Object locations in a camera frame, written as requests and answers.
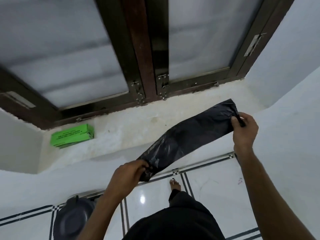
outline green box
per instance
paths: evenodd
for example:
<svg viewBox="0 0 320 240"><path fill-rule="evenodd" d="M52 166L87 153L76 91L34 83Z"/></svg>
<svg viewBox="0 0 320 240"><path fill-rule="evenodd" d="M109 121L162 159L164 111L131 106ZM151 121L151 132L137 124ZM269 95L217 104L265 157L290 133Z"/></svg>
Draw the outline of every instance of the green box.
<svg viewBox="0 0 320 240"><path fill-rule="evenodd" d="M84 124L53 133L51 135L50 145L65 148L82 141L93 139L93 137L94 128L89 124Z"/></svg>

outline hand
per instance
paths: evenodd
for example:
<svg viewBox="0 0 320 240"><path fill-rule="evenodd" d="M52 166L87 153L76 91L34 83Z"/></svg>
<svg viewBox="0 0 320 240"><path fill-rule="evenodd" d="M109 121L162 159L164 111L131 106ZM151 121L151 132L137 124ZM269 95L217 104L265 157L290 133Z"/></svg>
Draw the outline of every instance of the hand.
<svg viewBox="0 0 320 240"><path fill-rule="evenodd" d="M106 188L106 197L112 197L120 203L136 187L142 173L149 167L144 160L127 162L118 167Z"/></svg>
<svg viewBox="0 0 320 240"><path fill-rule="evenodd" d="M252 146L259 127L251 115L242 112L239 112L239 115L243 118L245 127L241 127L238 119L234 116L231 117L231 123L234 129L234 152L237 155L242 156L243 154L253 152Z"/></svg>

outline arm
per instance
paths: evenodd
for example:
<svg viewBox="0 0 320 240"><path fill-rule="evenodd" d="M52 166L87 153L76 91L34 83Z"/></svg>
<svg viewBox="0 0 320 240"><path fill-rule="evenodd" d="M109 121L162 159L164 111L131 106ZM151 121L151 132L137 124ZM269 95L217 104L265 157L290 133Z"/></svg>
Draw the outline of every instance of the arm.
<svg viewBox="0 0 320 240"><path fill-rule="evenodd" d="M241 166L262 238L315 240L281 197L261 162L254 155L252 146L258 133L258 125L254 118L245 113L239 114L246 126L240 127L238 120L235 117L231 118L234 127L234 151Z"/></svg>
<svg viewBox="0 0 320 240"><path fill-rule="evenodd" d="M77 240L103 240L114 211L138 184L145 167L148 167L146 161L136 160L121 165L115 170L108 187L99 198Z"/></svg>

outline floor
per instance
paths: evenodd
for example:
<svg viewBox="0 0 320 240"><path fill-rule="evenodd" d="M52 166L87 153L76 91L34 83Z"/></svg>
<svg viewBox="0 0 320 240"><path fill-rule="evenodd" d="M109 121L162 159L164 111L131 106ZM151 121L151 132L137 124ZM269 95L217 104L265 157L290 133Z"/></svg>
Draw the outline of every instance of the floor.
<svg viewBox="0 0 320 240"><path fill-rule="evenodd" d="M139 219L168 207L171 178L213 214L226 239L262 239L240 166L231 155L174 170L153 177L148 183L140 183L116 209L104 239L122 239ZM34 213L24 212L0 219L0 238L53 239L52 223L61 207L45 206Z"/></svg>

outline black clothing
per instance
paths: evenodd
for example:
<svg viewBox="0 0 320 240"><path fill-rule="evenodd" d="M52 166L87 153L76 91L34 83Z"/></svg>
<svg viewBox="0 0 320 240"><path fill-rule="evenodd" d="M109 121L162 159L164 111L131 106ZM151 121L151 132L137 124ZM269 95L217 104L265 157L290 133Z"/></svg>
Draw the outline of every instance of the black clothing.
<svg viewBox="0 0 320 240"><path fill-rule="evenodd" d="M172 190L169 208L142 218L123 240L225 240L210 211L184 191Z"/></svg>

